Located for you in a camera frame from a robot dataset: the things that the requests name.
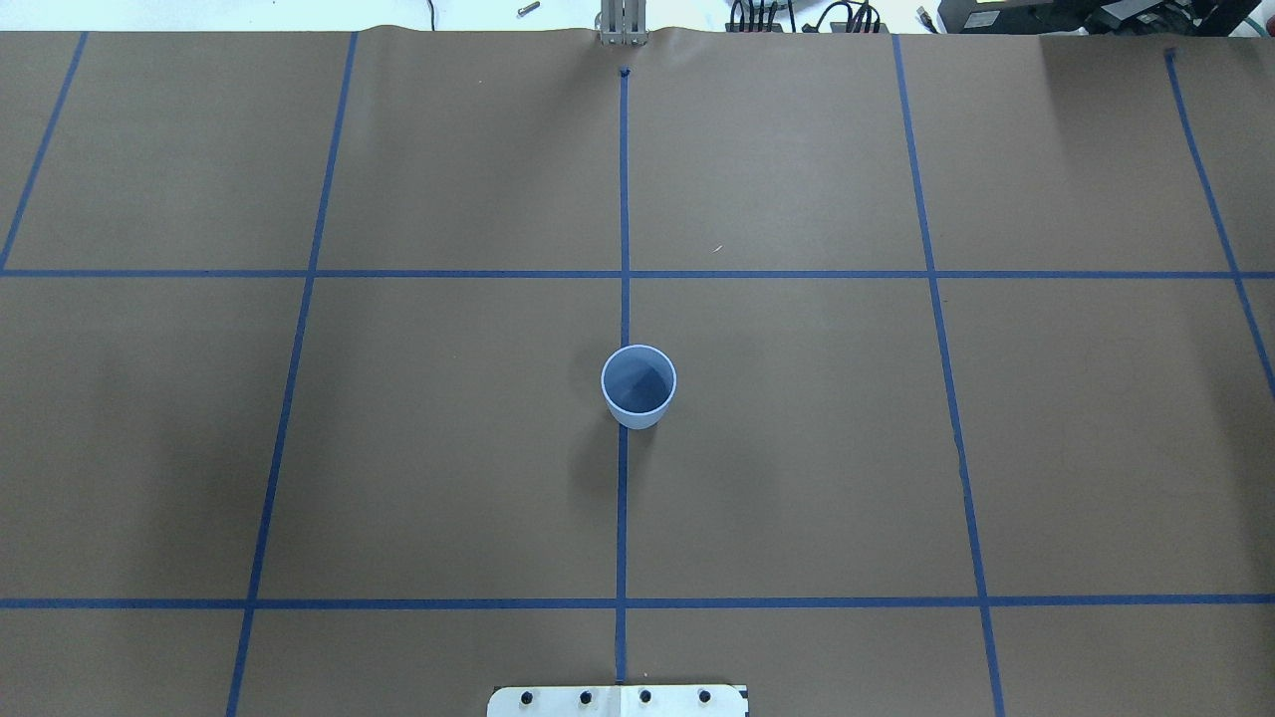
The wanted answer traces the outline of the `light blue plastic cup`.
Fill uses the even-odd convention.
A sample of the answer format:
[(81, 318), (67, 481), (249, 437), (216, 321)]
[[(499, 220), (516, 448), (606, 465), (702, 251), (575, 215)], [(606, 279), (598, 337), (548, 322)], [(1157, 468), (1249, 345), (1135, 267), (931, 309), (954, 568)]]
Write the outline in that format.
[(655, 426), (672, 404), (677, 385), (672, 358), (650, 344), (615, 350), (601, 370), (601, 392), (609, 415), (629, 430)]

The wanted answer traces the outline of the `orange black usb hub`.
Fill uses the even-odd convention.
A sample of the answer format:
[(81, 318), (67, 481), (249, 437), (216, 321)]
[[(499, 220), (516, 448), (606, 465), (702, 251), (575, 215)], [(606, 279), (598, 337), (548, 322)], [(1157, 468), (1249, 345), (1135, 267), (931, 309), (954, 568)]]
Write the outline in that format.
[[(844, 11), (847, 18), (833, 20), (835, 11)], [(820, 33), (827, 29), (833, 34), (881, 34), (887, 33), (878, 6), (871, 1), (833, 1), (822, 8), (816, 20), (806, 23), (803, 32)]]
[(796, 33), (792, 1), (729, 1), (727, 33)]

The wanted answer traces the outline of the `black laptop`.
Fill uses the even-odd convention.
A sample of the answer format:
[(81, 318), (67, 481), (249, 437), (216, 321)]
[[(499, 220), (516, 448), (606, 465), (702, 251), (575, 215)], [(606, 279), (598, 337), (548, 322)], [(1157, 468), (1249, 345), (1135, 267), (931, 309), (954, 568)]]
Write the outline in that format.
[(938, 1), (949, 34), (1227, 37), (1260, 1)]

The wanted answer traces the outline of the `aluminium frame post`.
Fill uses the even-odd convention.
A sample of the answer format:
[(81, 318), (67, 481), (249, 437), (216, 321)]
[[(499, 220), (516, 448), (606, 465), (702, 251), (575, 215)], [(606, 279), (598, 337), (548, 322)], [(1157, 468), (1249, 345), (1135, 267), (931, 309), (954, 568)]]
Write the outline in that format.
[(643, 46), (649, 41), (645, 0), (603, 0), (595, 20), (603, 46)]

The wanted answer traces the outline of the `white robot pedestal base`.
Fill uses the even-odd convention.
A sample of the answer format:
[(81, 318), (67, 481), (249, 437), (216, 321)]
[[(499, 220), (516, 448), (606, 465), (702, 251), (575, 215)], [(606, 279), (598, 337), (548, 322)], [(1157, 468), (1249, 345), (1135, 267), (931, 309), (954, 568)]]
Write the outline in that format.
[(729, 684), (507, 686), (487, 716), (748, 716), (747, 689)]

